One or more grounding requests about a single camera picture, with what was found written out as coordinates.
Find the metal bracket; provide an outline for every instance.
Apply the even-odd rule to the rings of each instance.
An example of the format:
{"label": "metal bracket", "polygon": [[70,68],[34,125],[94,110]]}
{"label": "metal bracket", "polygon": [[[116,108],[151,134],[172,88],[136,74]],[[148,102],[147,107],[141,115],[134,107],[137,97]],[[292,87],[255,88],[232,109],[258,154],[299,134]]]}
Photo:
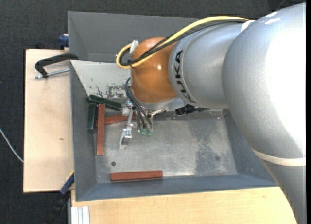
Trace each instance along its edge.
{"label": "metal bracket", "polygon": [[122,130],[121,133],[121,137],[120,137],[120,145],[119,145],[119,149],[125,149],[127,147],[127,145],[129,144],[129,142],[132,139],[132,127],[133,127],[133,123],[132,123],[132,117],[133,117],[133,109],[130,109],[130,113],[128,115],[128,120],[127,123],[125,124],[124,129]]}

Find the blue object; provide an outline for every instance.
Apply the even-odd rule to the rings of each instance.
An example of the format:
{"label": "blue object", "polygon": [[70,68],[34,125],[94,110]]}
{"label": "blue object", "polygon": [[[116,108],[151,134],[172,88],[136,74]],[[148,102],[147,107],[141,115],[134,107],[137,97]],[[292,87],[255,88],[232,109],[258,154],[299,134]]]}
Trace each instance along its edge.
{"label": "blue object", "polygon": [[69,47],[69,37],[66,35],[61,35],[58,39],[58,44],[63,47]]}

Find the white cable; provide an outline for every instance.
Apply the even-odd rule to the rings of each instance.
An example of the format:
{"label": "white cable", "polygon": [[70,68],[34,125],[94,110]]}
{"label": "white cable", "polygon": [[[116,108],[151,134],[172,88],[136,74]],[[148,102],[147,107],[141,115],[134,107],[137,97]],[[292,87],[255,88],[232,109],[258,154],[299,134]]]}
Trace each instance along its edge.
{"label": "white cable", "polygon": [[16,153],[16,151],[14,150],[14,148],[12,147],[10,141],[8,140],[8,138],[5,136],[4,132],[1,130],[0,128],[0,133],[2,134],[2,136],[4,137],[5,141],[7,142],[7,144],[9,145],[9,147],[11,148],[12,152],[14,153],[14,155],[23,163],[24,160]]}

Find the red wooden stick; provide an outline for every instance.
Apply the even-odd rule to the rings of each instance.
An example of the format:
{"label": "red wooden stick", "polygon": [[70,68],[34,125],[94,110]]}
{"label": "red wooden stick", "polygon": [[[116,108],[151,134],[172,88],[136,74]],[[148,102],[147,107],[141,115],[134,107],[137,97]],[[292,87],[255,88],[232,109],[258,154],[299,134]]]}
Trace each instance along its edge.
{"label": "red wooden stick", "polygon": [[104,155],[105,105],[98,105],[97,148],[96,155]]}
{"label": "red wooden stick", "polygon": [[111,181],[157,179],[162,177],[163,171],[117,172],[110,174]]}

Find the wooden block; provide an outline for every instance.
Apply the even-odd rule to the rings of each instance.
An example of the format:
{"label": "wooden block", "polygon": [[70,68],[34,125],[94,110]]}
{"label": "wooden block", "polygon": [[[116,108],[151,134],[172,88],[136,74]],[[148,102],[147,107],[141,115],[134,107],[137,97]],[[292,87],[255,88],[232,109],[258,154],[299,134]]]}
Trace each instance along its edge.
{"label": "wooden block", "polygon": [[110,174],[111,181],[157,179],[162,177],[163,171],[117,172]]}
{"label": "wooden block", "polygon": [[297,224],[279,187],[76,202],[92,224]]}
{"label": "wooden block", "polygon": [[98,105],[97,148],[96,155],[104,155],[105,105]]}
{"label": "wooden block", "polygon": [[109,116],[105,119],[105,125],[121,123],[127,120],[128,120],[128,116],[122,116],[122,115]]}
{"label": "wooden block", "polygon": [[[35,79],[35,63],[67,53],[27,49],[25,62],[24,192],[59,191],[73,170],[70,76]],[[46,66],[47,72],[68,69],[69,61]]]}

